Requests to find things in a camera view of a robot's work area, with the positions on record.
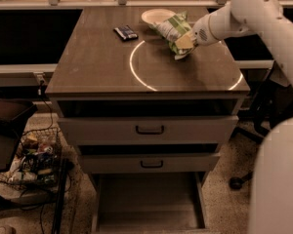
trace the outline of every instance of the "wooden tabletop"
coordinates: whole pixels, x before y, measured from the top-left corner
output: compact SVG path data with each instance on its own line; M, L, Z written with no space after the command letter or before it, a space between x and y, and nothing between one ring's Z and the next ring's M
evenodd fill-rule
M141 19L144 11L154 8L86 7L48 86L48 96L248 93L241 72L221 43L199 46L186 58L175 60L167 42ZM207 14L203 7L166 9L187 11L189 24ZM121 41L113 28L122 25L130 25L139 39Z

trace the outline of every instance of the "drawer handle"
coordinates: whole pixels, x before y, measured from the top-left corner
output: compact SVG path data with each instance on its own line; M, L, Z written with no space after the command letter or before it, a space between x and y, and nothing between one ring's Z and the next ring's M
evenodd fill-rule
M162 168L164 165L164 162L161 160L159 162L159 164L154 164L154 163L144 163L143 161L140 162L140 165L142 168L146 168L146 169L154 169L154 168Z
M138 135L162 135L164 134L164 126L160 126L160 129L142 129L136 126L136 133Z

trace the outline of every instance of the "table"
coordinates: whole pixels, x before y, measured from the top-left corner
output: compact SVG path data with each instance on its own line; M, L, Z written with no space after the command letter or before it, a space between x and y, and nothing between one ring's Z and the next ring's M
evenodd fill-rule
M249 93L221 42L174 60L141 20L154 8L84 8L46 90L98 193L93 233L206 229L201 186ZM138 40L113 32L127 24Z

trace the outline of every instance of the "chair wheel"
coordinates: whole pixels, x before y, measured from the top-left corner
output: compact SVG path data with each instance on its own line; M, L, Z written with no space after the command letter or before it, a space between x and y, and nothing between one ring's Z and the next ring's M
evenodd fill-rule
M229 185L230 185L231 189L239 190L242 188L243 183L244 183L244 181L242 178L237 177L237 176L233 176L230 179Z

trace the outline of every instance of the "office chair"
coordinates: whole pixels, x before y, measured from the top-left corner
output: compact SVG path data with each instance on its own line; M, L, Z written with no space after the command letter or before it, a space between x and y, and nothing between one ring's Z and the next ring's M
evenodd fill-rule
M284 76L278 65L274 63L272 70L266 79L259 86L254 95L249 111L253 117L253 126L256 134L253 134L241 127L233 130L232 136L242 134L257 144L261 144L264 137L278 123L293 117L293 88L284 84ZM269 121L270 129L263 127L264 121ZM229 184L231 189L239 190L244 182L253 177L253 172L242 177L233 176Z
M21 143L27 120L36 111L37 106L32 101L6 98L0 91L0 173L10 169ZM6 199L0 195L0 211L56 202L52 234L60 233L67 171L71 168L72 163L62 159L57 192L50 191L37 196L28 195L12 199Z
M6 98L0 91L0 172L10 169L27 120L36 111L31 101Z

